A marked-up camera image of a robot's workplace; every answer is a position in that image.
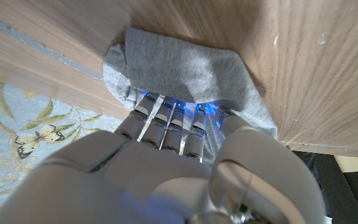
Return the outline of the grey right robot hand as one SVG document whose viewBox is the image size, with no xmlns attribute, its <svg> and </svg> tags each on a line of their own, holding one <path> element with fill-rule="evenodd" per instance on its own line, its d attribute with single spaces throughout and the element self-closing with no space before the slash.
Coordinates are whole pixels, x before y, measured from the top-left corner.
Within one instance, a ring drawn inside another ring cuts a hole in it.
<svg viewBox="0 0 358 224">
<path fill-rule="evenodd" d="M 114 131 L 43 160 L 0 208 L 0 223 L 324 223 L 319 185 L 303 161 L 231 110 L 224 142 L 203 162 L 209 108 L 183 137 L 185 103 L 145 95 Z"/>
</svg>

